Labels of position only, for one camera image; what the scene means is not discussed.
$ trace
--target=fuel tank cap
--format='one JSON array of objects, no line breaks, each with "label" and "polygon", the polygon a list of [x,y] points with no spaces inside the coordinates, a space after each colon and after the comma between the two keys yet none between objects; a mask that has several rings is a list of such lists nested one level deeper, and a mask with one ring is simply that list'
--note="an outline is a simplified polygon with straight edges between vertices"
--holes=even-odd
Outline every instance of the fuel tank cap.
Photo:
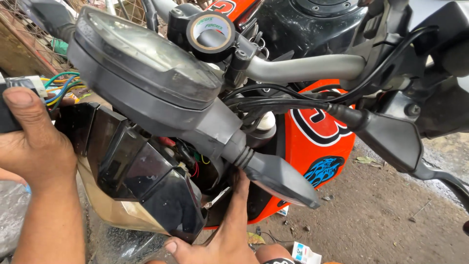
[{"label": "fuel tank cap", "polygon": [[358,0],[291,0],[294,7],[316,17],[337,17],[358,9]]}]

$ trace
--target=shorts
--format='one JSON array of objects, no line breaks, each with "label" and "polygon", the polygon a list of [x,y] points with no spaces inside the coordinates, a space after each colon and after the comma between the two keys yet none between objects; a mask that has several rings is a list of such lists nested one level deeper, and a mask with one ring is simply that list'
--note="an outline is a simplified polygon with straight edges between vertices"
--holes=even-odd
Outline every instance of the shorts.
[{"label": "shorts", "polygon": [[262,264],[295,264],[295,263],[291,259],[281,257],[281,258],[271,259]]}]

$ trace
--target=blue eagle sticker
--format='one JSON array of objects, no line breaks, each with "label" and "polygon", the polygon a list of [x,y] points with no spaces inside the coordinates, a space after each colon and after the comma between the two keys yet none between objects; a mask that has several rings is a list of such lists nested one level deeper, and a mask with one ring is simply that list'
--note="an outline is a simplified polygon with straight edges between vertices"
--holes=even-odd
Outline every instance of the blue eagle sticker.
[{"label": "blue eagle sticker", "polygon": [[334,177],[343,164],[345,164],[343,157],[325,156],[315,160],[303,176],[311,185],[317,187]]}]

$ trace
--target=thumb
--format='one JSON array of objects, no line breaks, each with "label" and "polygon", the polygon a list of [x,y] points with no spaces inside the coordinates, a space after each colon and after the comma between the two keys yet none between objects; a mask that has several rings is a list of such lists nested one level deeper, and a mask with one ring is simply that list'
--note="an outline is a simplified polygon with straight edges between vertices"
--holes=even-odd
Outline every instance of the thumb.
[{"label": "thumb", "polygon": [[3,92],[3,99],[23,128],[29,143],[47,143],[56,130],[44,103],[25,87],[11,87]]},{"label": "thumb", "polygon": [[165,249],[173,255],[179,264],[196,263],[201,260],[198,246],[191,246],[177,237],[171,237],[165,242]]}]

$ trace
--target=electrical tape roll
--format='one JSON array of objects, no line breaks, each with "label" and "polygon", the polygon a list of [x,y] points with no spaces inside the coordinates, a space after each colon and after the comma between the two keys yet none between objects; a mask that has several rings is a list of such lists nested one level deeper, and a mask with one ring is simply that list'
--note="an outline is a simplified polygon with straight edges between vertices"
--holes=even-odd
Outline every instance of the electrical tape roll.
[{"label": "electrical tape roll", "polygon": [[[202,32],[216,30],[221,32],[225,41],[216,47],[207,47],[199,43],[197,38]],[[204,11],[194,15],[189,21],[186,36],[192,46],[194,56],[204,62],[221,62],[231,54],[234,47],[235,25],[225,15],[215,11]]]}]

